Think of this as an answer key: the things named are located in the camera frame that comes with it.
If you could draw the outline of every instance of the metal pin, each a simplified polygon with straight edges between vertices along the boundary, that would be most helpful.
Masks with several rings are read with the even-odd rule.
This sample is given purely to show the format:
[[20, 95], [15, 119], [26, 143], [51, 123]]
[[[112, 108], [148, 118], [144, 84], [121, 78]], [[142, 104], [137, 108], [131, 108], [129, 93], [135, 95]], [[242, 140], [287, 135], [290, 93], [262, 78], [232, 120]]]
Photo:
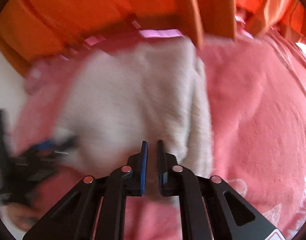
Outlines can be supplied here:
[[92, 183], [93, 182], [93, 177], [92, 176], [86, 176], [86, 177], [84, 177], [84, 179], [83, 179], [83, 182], [85, 183], [85, 184], [90, 184], [90, 183]]
[[131, 170], [132, 170], [132, 168], [131, 168], [130, 166], [127, 166], [127, 165], [126, 165], [126, 166], [123, 166], [123, 167], [122, 167], [122, 171], [123, 171], [123, 172], [130, 172]]
[[65, 152], [58, 152], [58, 151], [54, 151], [55, 153], [58, 153], [58, 154], [69, 154], [69, 153], [65, 153]]
[[175, 165], [172, 167], [172, 170], [175, 172], [182, 172], [183, 171], [183, 167], [181, 165]]
[[211, 177], [211, 181], [214, 182], [214, 183], [220, 183], [222, 182], [222, 178], [220, 176], [212, 176]]

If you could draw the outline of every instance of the white towel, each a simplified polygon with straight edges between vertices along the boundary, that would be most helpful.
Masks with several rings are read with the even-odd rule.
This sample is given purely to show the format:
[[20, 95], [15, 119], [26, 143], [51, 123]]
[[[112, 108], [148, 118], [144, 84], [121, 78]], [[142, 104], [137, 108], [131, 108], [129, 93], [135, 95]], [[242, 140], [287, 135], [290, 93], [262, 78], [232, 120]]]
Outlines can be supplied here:
[[95, 51], [67, 99], [55, 137], [79, 136], [69, 164], [107, 176], [149, 143], [147, 193], [158, 195], [156, 142], [196, 175], [212, 171], [212, 132], [205, 71], [186, 38], [141, 43], [114, 55]]

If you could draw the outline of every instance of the black tool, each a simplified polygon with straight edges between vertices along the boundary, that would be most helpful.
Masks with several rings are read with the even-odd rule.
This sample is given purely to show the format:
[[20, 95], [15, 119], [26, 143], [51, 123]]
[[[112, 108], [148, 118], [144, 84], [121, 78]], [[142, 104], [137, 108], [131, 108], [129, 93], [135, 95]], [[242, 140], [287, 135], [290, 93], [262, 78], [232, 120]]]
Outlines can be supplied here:
[[265, 240], [278, 229], [221, 177], [210, 179], [179, 165], [157, 142], [160, 193], [179, 196], [184, 240]]
[[16, 158], [11, 158], [4, 142], [3, 111], [0, 110], [0, 174], [2, 186], [0, 199], [3, 204], [10, 202], [31, 206], [35, 188], [39, 183], [57, 172], [57, 160], [65, 155], [63, 151], [75, 145], [75, 137], [62, 145], [45, 141], [34, 145]]
[[148, 143], [109, 176], [86, 176], [55, 204], [23, 240], [123, 239], [126, 196], [145, 191]]

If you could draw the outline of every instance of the pink blanket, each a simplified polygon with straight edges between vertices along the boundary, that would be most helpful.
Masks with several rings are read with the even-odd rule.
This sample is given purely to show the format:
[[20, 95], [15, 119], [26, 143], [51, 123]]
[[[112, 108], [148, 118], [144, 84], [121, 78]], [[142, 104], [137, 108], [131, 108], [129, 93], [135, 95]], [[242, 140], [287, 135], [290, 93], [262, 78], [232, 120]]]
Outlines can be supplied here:
[[[143, 38], [130, 34], [95, 46], [111, 52], [139, 41]], [[198, 54], [205, 63], [212, 115], [213, 174], [290, 239], [306, 219], [306, 61], [274, 31], [260, 40], [206, 37], [205, 42]], [[27, 84], [32, 95], [14, 133], [18, 151], [52, 135], [87, 54], [55, 57], [33, 68]], [[36, 203], [41, 214], [80, 178], [82, 174], [63, 167], [41, 185]], [[126, 209], [125, 239], [181, 239], [178, 211], [172, 207], [128, 198]]]

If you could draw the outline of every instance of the orange cloth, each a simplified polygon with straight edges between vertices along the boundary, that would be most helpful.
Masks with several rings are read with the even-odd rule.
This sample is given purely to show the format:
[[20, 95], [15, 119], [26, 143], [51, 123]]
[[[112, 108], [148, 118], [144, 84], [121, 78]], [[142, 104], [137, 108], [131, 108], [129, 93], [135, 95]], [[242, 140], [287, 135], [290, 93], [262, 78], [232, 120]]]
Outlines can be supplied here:
[[36, 57], [95, 33], [177, 28], [201, 47], [204, 32], [235, 37], [237, 7], [251, 13], [245, 29], [253, 36], [279, 23], [285, 38], [306, 39], [306, 11], [298, 0], [9, 0], [0, 14], [0, 49], [24, 74]]

